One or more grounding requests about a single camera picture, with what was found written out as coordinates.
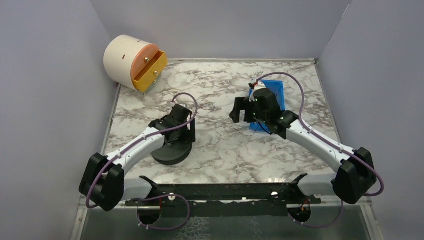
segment purple cable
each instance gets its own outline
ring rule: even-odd
[[[150,226],[150,225],[146,225],[144,223],[142,223],[142,221],[140,220],[140,214],[137,211],[137,220],[138,220],[138,225],[139,226],[143,226],[146,227],[147,229],[154,229],[154,230],[162,230],[162,231],[172,231],[172,230],[177,230],[179,228],[181,228],[182,226],[186,225],[186,223],[189,221],[190,218],[190,204],[189,201],[187,201],[187,199],[185,199],[183,196],[178,195],[178,194],[166,194],[166,195],[161,195],[161,196],[155,196],[155,197],[151,197],[151,198],[145,198],[145,199],[138,199],[140,202],[148,202],[148,201],[152,201],[152,200],[156,200],[156,199],[161,199],[161,198],[166,198],[166,197],[179,197],[182,200],[184,200],[185,204],[187,205],[187,216],[185,217],[184,221],[177,226],[173,226],[173,227],[157,227],[157,226]]]
[[[155,136],[155,135],[158,135],[158,134],[163,134],[163,133],[166,133],[166,132],[170,132],[170,131],[174,131],[174,130],[177,130],[177,129],[180,129],[180,128],[183,128],[183,127],[185,127],[185,126],[187,126],[187,125],[189,125],[194,119],[195,119],[195,117],[196,117],[196,115],[198,114],[198,110],[199,110],[199,105],[198,105],[198,102],[196,101],[196,99],[195,99],[195,97],[193,96],[193,95],[191,95],[190,93],[186,93],[186,92],[180,92],[180,93],[178,93],[177,95],[175,95],[173,98],[172,98],[172,100],[171,100],[171,103],[175,103],[175,99],[178,97],[178,96],[180,96],[180,95],[187,95],[187,96],[189,96],[191,99],[193,99],[193,101],[194,101],[194,107],[195,107],[195,110],[194,110],[194,114],[193,114],[193,116],[187,121],[187,122],[185,122],[185,123],[183,123],[183,124],[181,124],[181,125],[179,125],[179,126],[175,126],[175,127],[171,127],[171,128],[168,128],[168,129],[164,129],[164,130],[160,130],[160,131],[156,131],[156,132],[153,132],[153,133],[150,133],[150,134],[147,134],[145,137],[141,137],[140,139],[138,139],[137,141],[135,141],[135,142],[133,142],[131,145],[129,145],[128,147],[126,147],[125,149],[123,149],[119,154],[120,155],[124,155],[126,152],[128,152],[130,149],[132,149],[135,145],[137,145],[137,144],[139,144],[141,141],[144,141],[144,140],[146,140],[146,139],[148,139],[148,138],[150,138],[150,137],[152,137],[152,136]],[[97,182],[99,181],[99,179],[100,179],[100,177],[102,176],[102,174],[106,171],[106,169],[115,161],[115,160],[117,160],[118,159],[118,156],[117,155],[115,155],[111,160],[109,160],[107,163],[106,163],[106,165],[104,165],[104,167],[100,170],[100,172],[97,174],[97,176],[95,177],[95,179],[94,179],[94,181],[92,182],[92,184],[91,184],[91,187],[90,187],[90,189],[88,190],[88,194],[87,194],[87,199],[85,200],[85,206],[88,208],[88,209],[93,209],[93,208],[95,208],[95,207],[97,207],[98,205],[97,204],[95,204],[95,205],[90,205],[90,199],[91,199],[91,197],[92,197],[92,194],[93,194],[93,190],[94,190],[94,187],[96,186],[96,184],[97,184]]]
[[[342,152],[342,153],[344,153],[344,154],[346,154],[346,155],[354,158],[356,161],[358,161],[359,163],[361,163],[362,165],[364,165],[372,174],[374,174],[377,177],[378,181],[380,182],[380,190],[378,190],[375,193],[366,193],[365,196],[367,196],[367,197],[375,197],[375,196],[378,196],[378,195],[382,194],[383,191],[384,191],[384,188],[385,188],[383,179],[382,179],[382,177],[370,165],[368,165],[367,163],[365,163],[362,159],[360,159],[359,157],[355,156],[354,154],[352,154],[352,153],[350,153],[350,152],[348,152],[348,151],[346,151],[344,149],[341,150],[338,146],[334,145],[333,143],[331,143],[330,141],[328,141],[327,139],[325,139],[324,137],[322,137],[321,135],[319,135],[315,131],[311,131],[311,129],[304,123],[304,121],[302,119],[302,111],[303,111],[304,105],[305,105],[305,92],[304,92],[304,89],[303,89],[301,83],[294,76],[292,76],[291,74],[286,73],[286,72],[277,71],[277,72],[268,73],[268,74],[265,74],[265,75],[259,77],[258,79],[256,79],[256,82],[258,82],[258,81],[260,81],[260,80],[262,80],[262,79],[264,79],[266,77],[269,77],[271,75],[285,75],[285,76],[288,76],[291,79],[293,79],[296,82],[296,84],[299,86],[300,92],[302,94],[302,101],[301,101],[300,109],[299,109],[299,121],[300,121],[300,124],[308,132],[311,132],[315,137],[317,137],[318,139],[320,139],[321,141],[323,141],[324,143],[326,143],[330,147],[336,149],[337,151]],[[303,226],[318,229],[318,228],[327,228],[327,227],[330,227],[330,226],[334,225],[335,223],[337,223],[340,220],[340,218],[341,218],[341,216],[343,214],[343,211],[344,211],[343,205],[344,205],[343,204],[343,201],[341,201],[341,211],[340,211],[340,214],[331,223],[326,224],[326,225],[323,225],[323,226],[315,226],[315,225],[308,225],[308,224],[303,224]]]

